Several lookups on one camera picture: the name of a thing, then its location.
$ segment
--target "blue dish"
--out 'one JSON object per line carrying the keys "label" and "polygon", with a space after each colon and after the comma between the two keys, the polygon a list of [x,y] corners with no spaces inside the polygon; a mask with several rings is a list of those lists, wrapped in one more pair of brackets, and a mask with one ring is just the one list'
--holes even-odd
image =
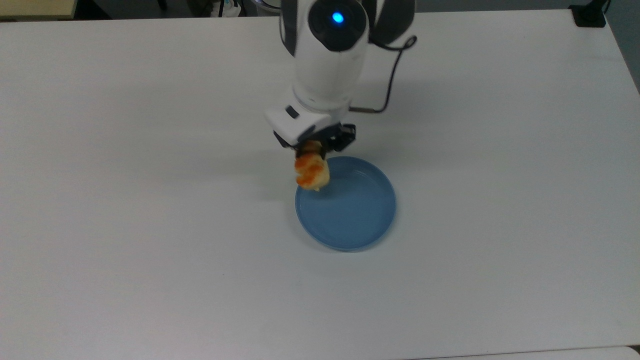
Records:
{"label": "blue dish", "polygon": [[309,235],[335,250],[361,250],[382,238],[396,214],[396,194],[384,173],[362,159],[327,160],[331,181],[319,192],[296,191],[296,213]]}

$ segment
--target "table surface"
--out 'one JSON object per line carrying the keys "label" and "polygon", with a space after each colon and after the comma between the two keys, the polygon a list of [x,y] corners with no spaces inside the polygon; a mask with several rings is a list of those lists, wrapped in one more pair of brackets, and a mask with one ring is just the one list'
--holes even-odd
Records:
{"label": "table surface", "polygon": [[[377,246],[294,212],[277,19],[0,24],[0,356],[413,359],[640,343],[640,97],[568,10],[423,13],[344,151]],[[370,48],[357,106],[394,54]]]}
{"label": "table surface", "polygon": [[2,0],[0,19],[73,19],[77,0]]}

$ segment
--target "cable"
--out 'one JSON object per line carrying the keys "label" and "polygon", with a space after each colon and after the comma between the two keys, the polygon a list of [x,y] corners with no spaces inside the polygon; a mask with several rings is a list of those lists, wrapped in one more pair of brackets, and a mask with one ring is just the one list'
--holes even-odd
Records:
{"label": "cable", "polygon": [[240,13],[244,13],[244,17],[246,17],[246,8],[244,7],[244,0],[240,0]]}
{"label": "cable", "polygon": [[202,7],[202,10],[200,10],[200,14],[198,15],[198,17],[202,17],[202,15],[204,15],[204,11],[209,7],[209,5],[213,6],[213,0],[205,1],[204,6]]}
{"label": "cable", "polygon": [[410,36],[405,42],[404,45],[402,45],[401,47],[390,47],[387,46],[385,44],[381,44],[375,40],[370,40],[370,42],[372,44],[374,44],[375,46],[378,46],[384,50],[389,50],[389,51],[397,51],[398,55],[396,56],[396,62],[394,63],[394,67],[391,70],[391,75],[389,76],[389,84],[387,85],[387,96],[385,98],[385,104],[382,106],[382,108],[380,109],[372,109],[372,108],[359,108],[356,106],[350,106],[349,107],[349,111],[353,111],[355,113],[381,113],[383,111],[385,111],[387,109],[387,106],[389,105],[389,99],[391,98],[391,86],[394,83],[394,77],[396,76],[396,68],[398,66],[398,63],[400,62],[400,57],[402,56],[402,53],[407,50],[407,49],[411,49],[414,45],[415,42],[418,41],[418,37],[416,37],[415,35]]}

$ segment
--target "bread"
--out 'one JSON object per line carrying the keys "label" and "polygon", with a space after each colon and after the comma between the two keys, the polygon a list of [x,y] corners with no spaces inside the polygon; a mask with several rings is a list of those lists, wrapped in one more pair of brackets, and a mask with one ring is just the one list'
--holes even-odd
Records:
{"label": "bread", "polygon": [[329,164],[322,158],[322,145],[307,141],[296,155],[296,182],[305,190],[319,191],[329,183]]}

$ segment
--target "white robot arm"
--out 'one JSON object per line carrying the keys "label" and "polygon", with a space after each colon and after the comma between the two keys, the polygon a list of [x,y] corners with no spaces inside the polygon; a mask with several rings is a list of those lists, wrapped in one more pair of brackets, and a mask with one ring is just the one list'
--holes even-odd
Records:
{"label": "white robot arm", "polygon": [[342,119],[367,44],[388,48],[411,24],[415,0],[283,0],[281,10],[280,36],[296,77],[267,121],[283,147],[317,140],[325,151],[341,151],[355,139],[355,126]]}

